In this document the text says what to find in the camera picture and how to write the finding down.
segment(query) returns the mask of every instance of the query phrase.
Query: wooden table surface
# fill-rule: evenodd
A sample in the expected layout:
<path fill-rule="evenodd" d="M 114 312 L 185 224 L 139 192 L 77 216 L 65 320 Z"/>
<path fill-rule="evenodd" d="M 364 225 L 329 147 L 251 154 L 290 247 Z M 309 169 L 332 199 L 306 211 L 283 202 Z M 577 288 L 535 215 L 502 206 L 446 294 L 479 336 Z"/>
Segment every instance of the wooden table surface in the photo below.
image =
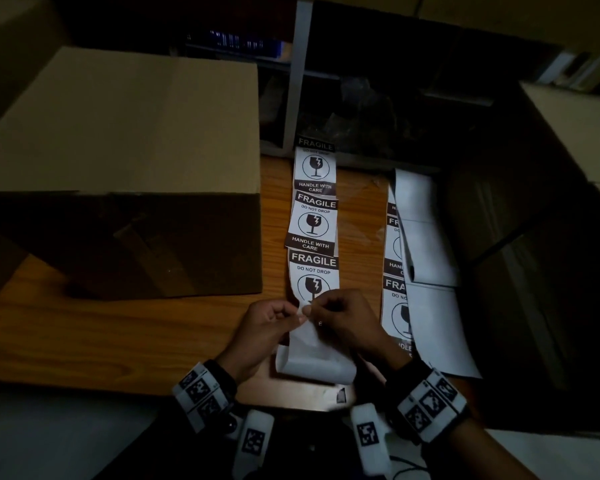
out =
<path fill-rule="evenodd" d="M 197 362 L 228 343 L 246 307 L 287 293 L 283 241 L 291 209 L 292 161 L 262 157 L 261 294 L 139 301 L 71 298 L 67 279 L 29 256 L 0 292 L 0 381 L 168 395 Z M 387 180 L 338 169 L 340 285 L 360 288 L 379 313 Z M 265 362 L 238 400 L 330 410 L 342 386 L 284 378 Z"/>

